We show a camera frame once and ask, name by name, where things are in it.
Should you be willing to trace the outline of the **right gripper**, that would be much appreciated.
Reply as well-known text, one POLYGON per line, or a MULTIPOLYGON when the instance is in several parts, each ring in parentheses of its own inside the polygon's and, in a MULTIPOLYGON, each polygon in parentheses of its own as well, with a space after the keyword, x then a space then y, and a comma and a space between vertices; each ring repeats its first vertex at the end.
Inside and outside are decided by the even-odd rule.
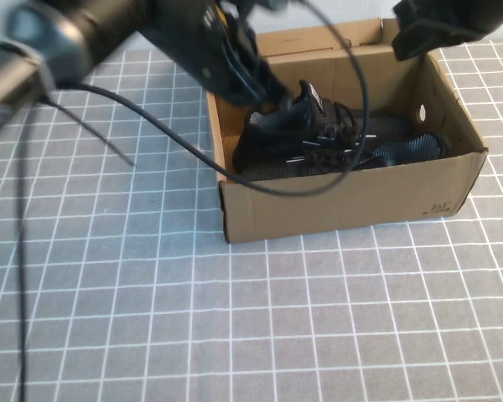
POLYGON ((399 61, 439 48, 479 41, 503 24, 503 0, 401 0, 392 9, 399 61))

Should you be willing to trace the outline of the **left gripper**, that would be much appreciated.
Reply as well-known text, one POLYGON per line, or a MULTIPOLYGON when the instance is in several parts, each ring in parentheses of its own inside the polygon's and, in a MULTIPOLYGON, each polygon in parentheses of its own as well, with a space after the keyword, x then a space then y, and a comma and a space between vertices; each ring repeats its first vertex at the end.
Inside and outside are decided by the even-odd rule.
POLYGON ((260 55, 247 21, 219 1, 147 1, 140 33, 203 88, 232 105, 288 111, 294 96, 260 55))

